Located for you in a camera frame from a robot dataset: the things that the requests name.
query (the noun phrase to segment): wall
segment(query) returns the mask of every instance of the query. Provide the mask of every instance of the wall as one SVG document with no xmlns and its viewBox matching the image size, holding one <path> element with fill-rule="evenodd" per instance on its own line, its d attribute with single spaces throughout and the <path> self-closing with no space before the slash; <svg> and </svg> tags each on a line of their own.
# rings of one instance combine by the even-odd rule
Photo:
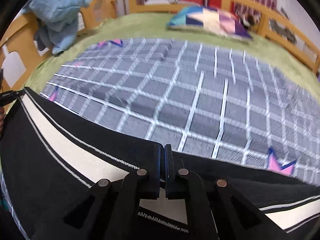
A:
<svg viewBox="0 0 320 240">
<path fill-rule="evenodd" d="M 277 0 L 277 9 L 281 7 L 287 12 L 290 21 L 320 49 L 320 32 L 300 3 L 297 0 Z M 302 49 L 303 42 L 298 40 L 297 46 Z"/>
</svg>

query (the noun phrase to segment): wooden bed frame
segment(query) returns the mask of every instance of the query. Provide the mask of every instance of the wooden bed frame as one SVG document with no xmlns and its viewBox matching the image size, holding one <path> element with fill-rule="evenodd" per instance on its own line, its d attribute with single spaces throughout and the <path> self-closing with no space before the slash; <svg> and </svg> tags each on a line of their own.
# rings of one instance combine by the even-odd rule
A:
<svg viewBox="0 0 320 240">
<path fill-rule="evenodd" d="M 116 18 L 116 1 L 117 0 L 93 0 L 89 8 L 82 8 L 80 10 L 85 29 L 80 32 L 92 30 L 100 25 L 105 18 Z M 300 62 L 306 65 L 313 73 L 318 71 L 320 65 L 320 50 L 290 21 L 260 3 L 253 0 L 222 0 L 221 7 L 226 11 L 230 11 L 231 2 L 237 2 L 248 7 L 254 8 L 261 13 L 260 24 L 256 26 L 258 35 L 275 41 L 286 48 L 292 55 L 294 55 Z M 136 0 L 128 0 L 129 13 L 139 12 L 177 12 L 186 5 L 184 4 L 162 4 L 162 5 L 138 5 Z M 269 19 L 274 19 L 278 23 L 286 26 L 290 31 L 297 35 L 305 42 L 305 45 L 317 55 L 315 62 L 313 62 L 306 54 L 300 51 L 295 45 L 291 44 L 287 39 L 278 35 L 269 29 Z M 24 14 L 16 18 L 2 40 L 0 41 L 0 63 L 4 61 L 4 53 L 2 47 L 7 46 L 8 52 L 16 51 L 19 53 L 26 71 L 18 79 L 18 81 L 10 87 L 6 81 L 3 82 L 3 90 L 18 90 L 26 82 L 33 70 L 46 58 L 51 56 L 48 51 L 42 56 L 39 55 L 37 48 L 34 45 L 33 35 L 37 31 L 37 21 L 33 14 Z"/>
</svg>

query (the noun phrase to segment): metal rivet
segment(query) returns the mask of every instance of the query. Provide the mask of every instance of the metal rivet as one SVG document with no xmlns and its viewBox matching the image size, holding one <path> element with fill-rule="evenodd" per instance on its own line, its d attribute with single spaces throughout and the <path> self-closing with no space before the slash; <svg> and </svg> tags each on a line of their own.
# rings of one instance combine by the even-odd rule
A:
<svg viewBox="0 0 320 240">
<path fill-rule="evenodd" d="M 100 186 L 100 187 L 105 187 L 105 186 L 107 186 L 109 184 L 109 181 L 107 180 L 107 179 L 101 179 L 101 180 L 99 180 L 99 182 L 98 182 L 98 185 Z"/>
<path fill-rule="evenodd" d="M 217 180 L 217 185 L 219 187 L 225 187 L 227 185 L 227 182 L 224 179 L 218 179 Z"/>
<path fill-rule="evenodd" d="M 143 175 L 146 175 L 147 174 L 147 171 L 145 169 L 139 169 L 137 170 L 137 174 L 139 176 L 143 176 Z"/>
<path fill-rule="evenodd" d="M 189 171 L 187 169 L 180 169 L 179 171 L 180 175 L 188 175 Z"/>
</svg>

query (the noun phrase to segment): gray checkered blanket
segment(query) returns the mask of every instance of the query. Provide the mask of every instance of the gray checkered blanket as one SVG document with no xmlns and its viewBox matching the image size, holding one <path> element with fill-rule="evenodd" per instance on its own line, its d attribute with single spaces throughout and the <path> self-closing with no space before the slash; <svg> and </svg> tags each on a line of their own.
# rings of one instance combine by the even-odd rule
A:
<svg viewBox="0 0 320 240">
<path fill-rule="evenodd" d="M 244 51 L 188 41 L 128 39 L 90 46 L 61 66 L 44 97 L 128 135 L 177 151 L 267 168 L 298 159 L 294 176 L 320 184 L 320 107 L 276 68 Z"/>
</svg>

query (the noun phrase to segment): colorful geometric pillow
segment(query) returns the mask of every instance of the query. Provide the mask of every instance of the colorful geometric pillow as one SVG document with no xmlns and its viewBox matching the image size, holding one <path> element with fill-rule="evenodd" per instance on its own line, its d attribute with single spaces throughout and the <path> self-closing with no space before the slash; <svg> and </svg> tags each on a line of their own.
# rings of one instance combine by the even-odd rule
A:
<svg viewBox="0 0 320 240">
<path fill-rule="evenodd" d="M 185 7 L 170 19 L 167 28 L 200 29 L 242 40 L 252 39 L 233 14 L 211 7 Z"/>
</svg>

